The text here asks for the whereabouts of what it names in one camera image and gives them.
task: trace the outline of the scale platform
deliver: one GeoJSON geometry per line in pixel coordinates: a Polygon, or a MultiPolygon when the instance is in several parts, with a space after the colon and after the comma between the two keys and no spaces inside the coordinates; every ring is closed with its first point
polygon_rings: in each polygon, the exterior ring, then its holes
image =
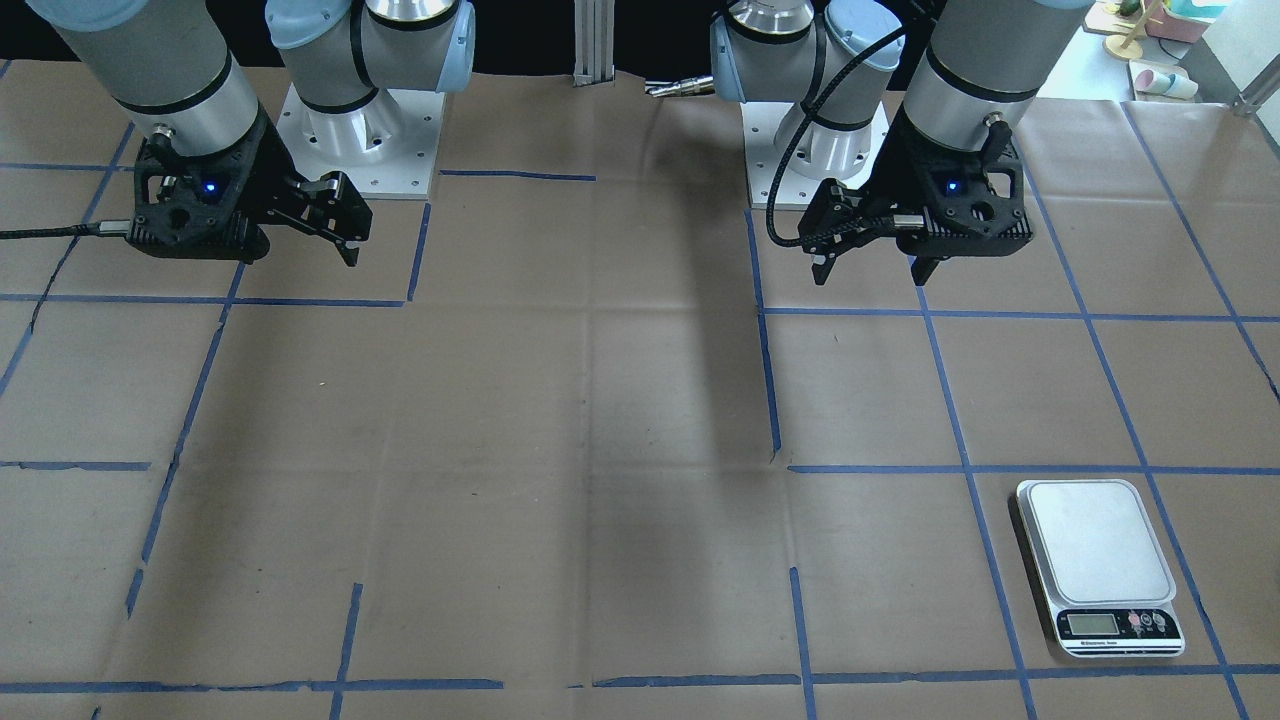
{"type": "Polygon", "coordinates": [[[1138,491],[1125,480],[1027,480],[1018,510],[1048,624],[1075,657],[1174,657],[1178,592],[1138,491]]]}

